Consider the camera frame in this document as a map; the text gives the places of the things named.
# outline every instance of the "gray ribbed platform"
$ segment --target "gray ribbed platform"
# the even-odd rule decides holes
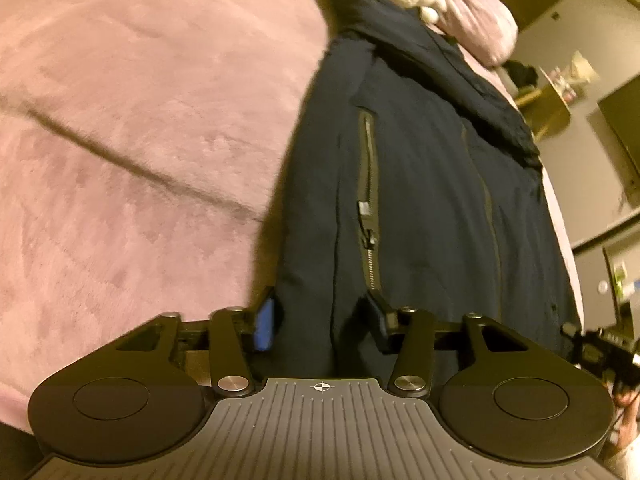
[[[49,460],[34,480],[615,480],[597,462],[525,468],[461,446],[420,400],[375,380],[270,379],[252,397],[224,400],[202,430],[149,462],[103,468]]]

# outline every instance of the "metal bolt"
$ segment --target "metal bolt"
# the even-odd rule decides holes
[[[248,379],[239,375],[228,375],[218,381],[218,387],[226,392],[241,392],[247,386]]]
[[[398,377],[394,384],[399,390],[405,392],[417,392],[426,386],[424,379],[416,375],[403,375]]]

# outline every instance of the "fuzzy pink bedspread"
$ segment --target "fuzzy pink bedspread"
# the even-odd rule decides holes
[[[0,421],[141,322],[273,283],[323,3],[0,0]]]

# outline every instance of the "jacket pocket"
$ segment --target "jacket pocket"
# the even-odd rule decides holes
[[[378,218],[378,153],[373,115],[361,110],[358,117],[360,137],[360,172],[358,175],[358,221],[360,254],[364,279],[369,290],[380,290],[378,253],[380,221]]]
[[[491,197],[491,192],[489,191],[489,187],[487,186],[482,174],[478,170],[473,157],[471,156],[471,150],[469,149],[469,140],[468,134],[466,132],[466,128],[462,126],[462,144],[465,147],[466,156],[468,157],[469,164],[473,170],[473,172],[478,176],[478,180],[482,187],[482,193],[484,194],[484,217],[486,218],[487,226],[489,227],[489,232],[491,233],[492,244],[494,246],[494,257],[495,257],[495,275],[496,275],[496,291],[495,295],[498,301],[498,319],[500,322],[502,320],[502,263],[500,259],[500,247],[498,246],[498,237],[495,233],[495,224],[494,224],[494,201]]]

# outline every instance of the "dark puffer jacket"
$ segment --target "dark puffer jacket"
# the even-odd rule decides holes
[[[554,351],[577,319],[520,114],[456,46],[388,0],[331,0],[340,25],[294,138],[267,375],[377,376],[356,304],[500,320]],[[451,370],[441,370],[446,378]]]

